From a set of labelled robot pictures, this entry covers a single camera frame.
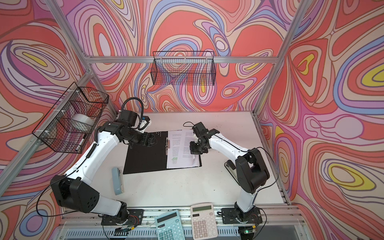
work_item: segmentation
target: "clipboard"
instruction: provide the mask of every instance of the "clipboard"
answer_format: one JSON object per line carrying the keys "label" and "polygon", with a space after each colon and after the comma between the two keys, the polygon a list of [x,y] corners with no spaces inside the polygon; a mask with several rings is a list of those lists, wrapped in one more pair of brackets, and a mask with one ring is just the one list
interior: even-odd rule
{"label": "clipboard", "polygon": [[131,149],[128,148],[123,174],[177,169],[167,169],[168,131],[153,132],[153,134],[157,144],[151,147],[134,144]]}

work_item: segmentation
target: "blue calculator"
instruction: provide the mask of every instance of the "blue calculator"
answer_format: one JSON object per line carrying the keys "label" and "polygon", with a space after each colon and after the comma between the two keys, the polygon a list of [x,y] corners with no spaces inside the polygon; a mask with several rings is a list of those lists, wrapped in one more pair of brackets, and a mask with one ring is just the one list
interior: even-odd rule
{"label": "blue calculator", "polygon": [[173,210],[155,218],[159,240],[185,240],[179,211]]}

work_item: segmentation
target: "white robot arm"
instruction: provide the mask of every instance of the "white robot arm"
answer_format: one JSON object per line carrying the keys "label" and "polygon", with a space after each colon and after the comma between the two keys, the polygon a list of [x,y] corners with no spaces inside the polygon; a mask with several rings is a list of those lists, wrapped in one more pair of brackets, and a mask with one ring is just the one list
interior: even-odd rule
{"label": "white robot arm", "polygon": [[95,130],[95,141],[64,176],[52,178],[51,186],[59,206],[110,216],[109,220],[118,225],[126,222],[126,203],[100,195],[90,184],[106,156],[119,142],[125,140],[129,145],[148,147],[157,143],[153,134],[145,132],[151,124],[149,117],[141,116],[138,127],[134,128],[137,117],[135,112],[121,110],[116,121],[106,122]]}
{"label": "white robot arm", "polygon": [[246,149],[235,144],[216,129],[206,129],[201,122],[192,129],[195,141],[190,143],[191,154],[207,153],[212,148],[229,158],[228,171],[242,188],[235,203],[236,218],[240,222],[248,221],[253,213],[257,190],[270,177],[261,153],[256,148]]}
{"label": "white robot arm", "polygon": [[[121,141],[129,144],[152,146],[156,144],[153,134],[144,132],[150,125],[149,117],[144,116],[137,129],[133,128],[137,114],[122,110],[114,122],[106,122],[95,131],[95,141],[81,158],[65,172],[64,176],[54,176],[52,190],[59,206],[84,213],[98,213],[109,216],[118,225],[128,219],[127,205],[109,199],[90,187],[92,179],[110,151]],[[235,203],[237,218],[246,221],[252,213],[256,190],[269,178],[268,170],[257,149],[248,150],[226,139],[216,129],[207,130],[200,122],[193,126],[196,141],[190,143],[192,154],[203,154],[213,148],[229,158],[227,162],[236,173],[232,175],[242,187]]]}

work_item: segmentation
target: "black wire basket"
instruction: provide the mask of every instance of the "black wire basket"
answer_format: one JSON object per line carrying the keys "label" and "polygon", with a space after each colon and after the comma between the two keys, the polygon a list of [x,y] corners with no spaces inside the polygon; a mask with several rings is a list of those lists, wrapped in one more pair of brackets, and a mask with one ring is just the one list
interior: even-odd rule
{"label": "black wire basket", "polygon": [[153,58],[153,85],[215,85],[212,51],[154,51]]}
{"label": "black wire basket", "polygon": [[32,134],[55,152],[82,153],[108,100],[106,93],[94,88],[77,87],[64,106],[55,110],[58,113],[48,126],[44,130],[36,130],[49,112]]}

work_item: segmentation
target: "psychedelic swirl pattern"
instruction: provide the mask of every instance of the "psychedelic swirl pattern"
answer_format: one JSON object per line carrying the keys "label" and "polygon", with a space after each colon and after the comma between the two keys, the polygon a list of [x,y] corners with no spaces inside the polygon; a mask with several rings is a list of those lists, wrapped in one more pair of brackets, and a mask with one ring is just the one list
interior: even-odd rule
{"label": "psychedelic swirl pattern", "polygon": [[[1,172],[84,68],[44,1],[1,1],[0,22]],[[106,109],[101,121],[109,121],[111,115]],[[49,239],[60,217],[38,216],[37,196],[78,157],[55,153],[45,145],[37,149],[0,197],[0,240]],[[39,209],[47,215],[62,212],[51,190],[42,196]]]}
{"label": "psychedelic swirl pattern", "polygon": [[[61,9],[91,56],[204,50],[215,56],[276,56],[296,11],[291,0],[85,0],[67,1]],[[253,110],[270,68],[218,64],[215,86],[153,86],[151,64],[93,64],[116,109],[135,96],[146,111]]]}
{"label": "psychedelic swirl pattern", "polygon": [[384,239],[383,33],[383,1],[314,1],[258,109],[314,239]]}

